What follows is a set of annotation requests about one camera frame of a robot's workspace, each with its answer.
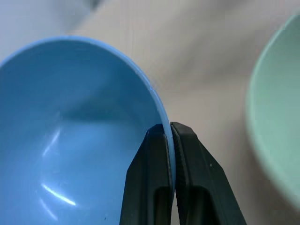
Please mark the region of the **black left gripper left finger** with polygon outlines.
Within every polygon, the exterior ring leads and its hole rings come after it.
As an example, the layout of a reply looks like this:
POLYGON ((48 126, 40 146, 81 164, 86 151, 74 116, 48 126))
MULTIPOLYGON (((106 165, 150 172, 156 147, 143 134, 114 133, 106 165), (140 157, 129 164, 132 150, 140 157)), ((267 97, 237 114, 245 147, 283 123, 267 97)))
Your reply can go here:
POLYGON ((173 180, 163 126, 148 129, 126 174, 119 225, 170 225, 173 180))

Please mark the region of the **blue plastic bowl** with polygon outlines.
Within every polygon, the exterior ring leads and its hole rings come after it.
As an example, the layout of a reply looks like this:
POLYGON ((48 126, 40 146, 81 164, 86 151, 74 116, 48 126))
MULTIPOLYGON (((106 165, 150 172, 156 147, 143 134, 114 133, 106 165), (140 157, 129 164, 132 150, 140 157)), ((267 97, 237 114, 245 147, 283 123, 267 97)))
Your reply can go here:
POLYGON ((119 225, 147 131, 173 135, 144 72, 84 37, 27 45, 0 63, 0 225, 119 225))

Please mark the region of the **green plastic bowl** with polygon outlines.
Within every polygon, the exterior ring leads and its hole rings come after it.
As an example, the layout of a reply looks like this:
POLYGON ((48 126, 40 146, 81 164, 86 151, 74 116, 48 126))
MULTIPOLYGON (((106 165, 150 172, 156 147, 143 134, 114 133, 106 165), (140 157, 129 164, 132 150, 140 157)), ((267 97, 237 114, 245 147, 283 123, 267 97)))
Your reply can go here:
POLYGON ((272 184, 300 210, 300 12, 259 56, 245 101, 248 137, 272 184))

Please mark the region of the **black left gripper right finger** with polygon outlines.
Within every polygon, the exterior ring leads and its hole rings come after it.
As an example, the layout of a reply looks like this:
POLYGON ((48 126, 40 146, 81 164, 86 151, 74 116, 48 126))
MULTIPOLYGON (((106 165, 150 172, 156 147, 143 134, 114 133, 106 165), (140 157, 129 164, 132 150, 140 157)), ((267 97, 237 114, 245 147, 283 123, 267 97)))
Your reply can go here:
POLYGON ((180 225, 247 225, 224 170, 192 128, 171 123, 180 225))

